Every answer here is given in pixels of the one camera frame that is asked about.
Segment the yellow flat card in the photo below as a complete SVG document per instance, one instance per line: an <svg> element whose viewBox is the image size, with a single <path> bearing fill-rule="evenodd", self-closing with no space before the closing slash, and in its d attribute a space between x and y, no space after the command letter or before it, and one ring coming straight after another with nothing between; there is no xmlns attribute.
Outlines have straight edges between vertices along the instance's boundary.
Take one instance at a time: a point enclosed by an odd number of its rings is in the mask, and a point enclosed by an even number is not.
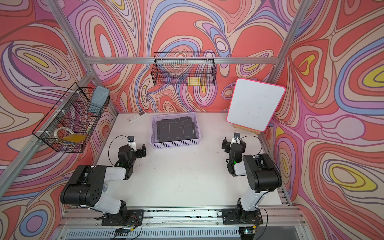
<svg viewBox="0 0 384 240"><path fill-rule="evenodd" d="M71 134L62 138L63 141L67 141L74 144L80 144L87 138L86 135Z"/></svg>

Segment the white remote control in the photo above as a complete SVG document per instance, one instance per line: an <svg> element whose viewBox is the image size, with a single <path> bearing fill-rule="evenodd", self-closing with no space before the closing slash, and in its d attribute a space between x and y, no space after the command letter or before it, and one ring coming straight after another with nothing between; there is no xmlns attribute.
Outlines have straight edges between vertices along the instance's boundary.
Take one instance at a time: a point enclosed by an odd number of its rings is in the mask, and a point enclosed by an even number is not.
<svg viewBox="0 0 384 240"><path fill-rule="evenodd" d="M136 121L138 121L139 119L141 119L142 117L144 117L147 113L145 111L140 111L139 113L135 114L134 116L130 117L128 119L129 123L134 123Z"/></svg>

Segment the wooden whiteboard stand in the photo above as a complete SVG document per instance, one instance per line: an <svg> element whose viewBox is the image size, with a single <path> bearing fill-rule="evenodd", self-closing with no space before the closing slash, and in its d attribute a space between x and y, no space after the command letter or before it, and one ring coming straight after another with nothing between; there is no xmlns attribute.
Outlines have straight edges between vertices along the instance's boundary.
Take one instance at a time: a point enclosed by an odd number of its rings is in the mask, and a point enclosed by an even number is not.
<svg viewBox="0 0 384 240"><path fill-rule="evenodd" d="M253 134L255 134L255 135L259 135L259 134L261 133L260 131L253 130L253 129L246 128L246 127L242 127L242 126L235 125L235 124L233 124L233 127L234 127L235 129L239 129L239 130L247 131L247 132L253 133Z"/></svg>

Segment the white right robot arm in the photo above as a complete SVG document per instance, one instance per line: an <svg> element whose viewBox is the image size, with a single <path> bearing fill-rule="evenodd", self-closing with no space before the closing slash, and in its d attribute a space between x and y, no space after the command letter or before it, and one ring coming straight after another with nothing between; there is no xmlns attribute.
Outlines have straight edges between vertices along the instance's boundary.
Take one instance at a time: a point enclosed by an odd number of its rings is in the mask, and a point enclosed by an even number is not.
<svg viewBox="0 0 384 240"><path fill-rule="evenodd" d="M249 184L235 208L222 209L224 225L255 225L263 223L259 204L282 186L281 173L268 154L246 155L246 143L240 138L223 139L222 149L229 154L227 169L233 177L247 177Z"/></svg>

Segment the yellow sponge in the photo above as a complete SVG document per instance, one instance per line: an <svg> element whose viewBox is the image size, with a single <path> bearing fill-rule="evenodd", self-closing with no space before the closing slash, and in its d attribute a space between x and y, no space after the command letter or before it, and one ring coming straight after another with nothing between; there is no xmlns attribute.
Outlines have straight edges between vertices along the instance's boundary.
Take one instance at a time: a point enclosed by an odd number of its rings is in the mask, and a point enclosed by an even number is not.
<svg viewBox="0 0 384 240"><path fill-rule="evenodd" d="M201 85L201 79L199 77L188 77L187 78L187 85L188 86L200 86Z"/></svg>

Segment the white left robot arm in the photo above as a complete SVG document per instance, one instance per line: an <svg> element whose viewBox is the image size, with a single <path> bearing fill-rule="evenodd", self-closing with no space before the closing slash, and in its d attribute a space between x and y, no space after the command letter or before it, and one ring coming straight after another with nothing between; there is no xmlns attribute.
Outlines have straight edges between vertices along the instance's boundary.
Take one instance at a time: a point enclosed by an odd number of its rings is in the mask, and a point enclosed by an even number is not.
<svg viewBox="0 0 384 240"><path fill-rule="evenodd" d="M102 226L139 227L144 211L130 210L125 201L113 198L107 190L113 181L129 180L136 160L146 155L145 145L140 149L124 145L119 148L118 161L113 167L79 165L61 192L61 203L101 212L103 215L97 220L102 221Z"/></svg>

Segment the dark grey grid pillowcase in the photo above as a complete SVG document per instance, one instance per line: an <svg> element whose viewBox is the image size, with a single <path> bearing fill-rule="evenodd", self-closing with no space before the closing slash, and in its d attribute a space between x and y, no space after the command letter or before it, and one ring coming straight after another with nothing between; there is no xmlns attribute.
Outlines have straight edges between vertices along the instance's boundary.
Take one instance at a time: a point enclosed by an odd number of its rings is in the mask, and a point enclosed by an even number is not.
<svg viewBox="0 0 384 240"><path fill-rule="evenodd" d="M159 143L192 140L196 138L195 125L191 117L164 119L157 121L157 141Z"/></svg>

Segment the purple plastic basket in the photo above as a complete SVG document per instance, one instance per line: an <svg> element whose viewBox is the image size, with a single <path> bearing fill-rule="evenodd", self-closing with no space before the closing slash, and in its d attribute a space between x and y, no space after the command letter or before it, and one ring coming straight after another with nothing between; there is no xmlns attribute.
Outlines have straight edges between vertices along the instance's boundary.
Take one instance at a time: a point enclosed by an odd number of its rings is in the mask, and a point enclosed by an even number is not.
<svg viewBox="0 0 384 240"><path fill-rule="evenodd" d="M164 119L176 119L176 118L180 118L180 117L191 117L192 118L194 125L195 125L196 138L192 139L192 140L159 143L157 141L157 138L156 138L156 136L157 136L157 127L156 127L157 121L164 120ZM156 116L152 117L152 129L151 129L150 143L155 149L197 145L200 142L200 139L201 139L201 133L199 130L199 123L198 123L198 118L197 118L196 113L156 115Z"/></svg>

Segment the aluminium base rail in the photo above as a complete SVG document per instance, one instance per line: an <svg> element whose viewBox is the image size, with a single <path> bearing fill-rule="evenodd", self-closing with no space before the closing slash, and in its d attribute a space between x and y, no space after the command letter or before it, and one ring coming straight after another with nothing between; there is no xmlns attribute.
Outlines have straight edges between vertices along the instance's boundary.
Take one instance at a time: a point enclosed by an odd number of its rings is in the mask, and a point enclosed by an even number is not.
<svg viewBox="0 0 384 240"><path fill-rule="evenodd" d="M128 227L103 226L101 213L69 209L52 240L240 240L248 235L259 240L312 240L304 215L288 205L262 206L263 222L256 230L245 225L225 225L222 207L144 208L141 223L132 232Z"/></svg>

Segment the white tape roll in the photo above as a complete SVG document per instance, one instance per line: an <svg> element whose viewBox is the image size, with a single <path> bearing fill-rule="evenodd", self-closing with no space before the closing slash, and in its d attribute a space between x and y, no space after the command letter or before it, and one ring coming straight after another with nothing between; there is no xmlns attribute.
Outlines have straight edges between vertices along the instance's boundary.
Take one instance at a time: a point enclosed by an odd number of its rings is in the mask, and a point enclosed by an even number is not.
<svg viewBox="0 0 384 240"><path fill-rule="evenodd" d="M67 127L59 127L54 131L54 137L57 140L66 140L68 141L75 133Z"/></svg>

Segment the grey blue sponge block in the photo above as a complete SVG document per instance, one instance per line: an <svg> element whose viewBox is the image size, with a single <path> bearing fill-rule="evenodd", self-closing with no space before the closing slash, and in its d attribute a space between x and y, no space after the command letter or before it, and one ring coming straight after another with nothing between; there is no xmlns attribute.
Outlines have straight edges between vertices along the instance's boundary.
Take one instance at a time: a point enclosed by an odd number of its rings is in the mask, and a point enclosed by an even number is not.
<svg viewBox="0 0 384 240"><path fill-rule="evenodd" d="M93 91L90 104L92 106L102 108L105 102L107 101L109 95L110 90L108 88L97 86Z"/></svg>

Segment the pink framed whiteboard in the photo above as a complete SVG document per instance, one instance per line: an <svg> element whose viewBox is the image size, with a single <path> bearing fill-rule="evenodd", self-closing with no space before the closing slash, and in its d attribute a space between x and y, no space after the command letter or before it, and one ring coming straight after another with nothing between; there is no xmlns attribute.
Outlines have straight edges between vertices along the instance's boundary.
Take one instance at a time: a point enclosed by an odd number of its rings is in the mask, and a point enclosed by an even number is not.
<svg viewBox="0 0 384 240"><path fill-rule="evenodd" d="M265 131L285 92L284 86L237 79L227 122L258 132Z"/></svg>

